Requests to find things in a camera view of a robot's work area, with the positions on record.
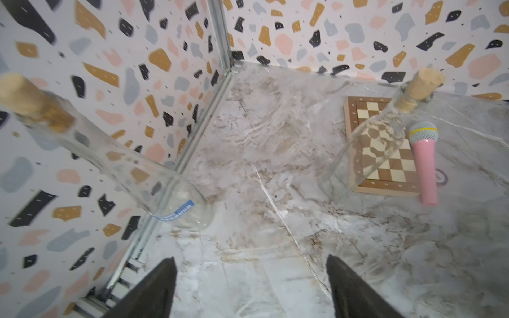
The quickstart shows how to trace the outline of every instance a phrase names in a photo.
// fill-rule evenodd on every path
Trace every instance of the microphone grille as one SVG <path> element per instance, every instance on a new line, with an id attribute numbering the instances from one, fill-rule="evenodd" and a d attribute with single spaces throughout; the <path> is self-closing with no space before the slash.
<path id="1" fill-rule="evenodd" d="M 408 134 L 410 144 L 424 139 L 438 140 L 438 129 L 430 122 L 419 122 L 410 128 L 410 133 Z"/>

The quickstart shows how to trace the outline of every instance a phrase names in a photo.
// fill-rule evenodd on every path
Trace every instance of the terrazzo wallpaper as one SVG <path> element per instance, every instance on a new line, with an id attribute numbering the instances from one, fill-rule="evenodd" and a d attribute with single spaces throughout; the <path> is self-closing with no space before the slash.
<path id="1" fill-rule="evenodd" d="M 0 73 L 66 99 L 172 167 L 223 79 L 206 0 L 0 0 Z M 145 212 L 0 106 L 2 317 L 67 315 L 110 278 Z"/>
<path id="2" fill-rule="evenodd" d="M 237 60 L 509 100 L 509 1 L 223 0 Z"/>

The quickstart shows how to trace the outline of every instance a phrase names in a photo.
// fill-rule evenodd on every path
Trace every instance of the blue label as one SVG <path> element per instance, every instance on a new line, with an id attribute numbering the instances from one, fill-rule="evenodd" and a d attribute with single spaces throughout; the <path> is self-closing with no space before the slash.
<path id="1" fill-rule="evenodd" d="M 194 206 L 194 202 L 192 200 L 189 200 L 188 202 L 181 205 L 175 212 L 171 213 L 170 215 L 158 217 L 155 218 L 161 221 L 173 221 L 178 219 L 179 217 L 183 216 L 184 213 L 189 211 Z"/>

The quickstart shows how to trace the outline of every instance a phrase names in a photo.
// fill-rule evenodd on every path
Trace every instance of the glass bottle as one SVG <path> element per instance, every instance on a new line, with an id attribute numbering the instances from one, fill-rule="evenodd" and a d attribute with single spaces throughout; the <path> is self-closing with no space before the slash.
<path id="1" fill-rule="evenodd" d="M 68 100 L 43 92 L 16 75 L 0 81 L 0 103 L 15 111 L 26 126 L 87 159 L 155 218 L 193 232 L 212 222 L 211 205 L 186 178 L 125 147 Z"/>
<path id="2" fill-rule="evenodd" d="M 319 181 L 323 193 L 338 203 L 387 161 L 402 145 L 405 127 L 414 118 L 413 111 L 428 104 L 433 90 L 443 81 L 440 72 L 422 69 L 411 82 L 401 85 L 380 114 L 370 117 L 351 133 L 327 175 Z M 370 154 L 363 153 L 366 148 L 371 150 Z"/>

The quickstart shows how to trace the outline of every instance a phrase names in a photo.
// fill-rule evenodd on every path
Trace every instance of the yellow band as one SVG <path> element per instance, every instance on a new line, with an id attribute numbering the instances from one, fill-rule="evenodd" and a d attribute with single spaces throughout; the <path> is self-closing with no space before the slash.
<path id="1" fill-rule="evenodd" d="M 415 129 L 414 131 L 410 132 L 408 134 L 408 137 L 410 137 L 410 135 L 413 134 L 413 133 L 416 133 L 416 132 L 419 132 L 419 131 L 423 131 L 423 130 L 434 130 L 434 131 L 438 132 L 438 129 L 436 129 L 436 128 L 431 128 L 431 127 L 430 128 L 428 128 L 428 127 L 426 127 L 426 128 L 419 128 L 419 129 Z"/>

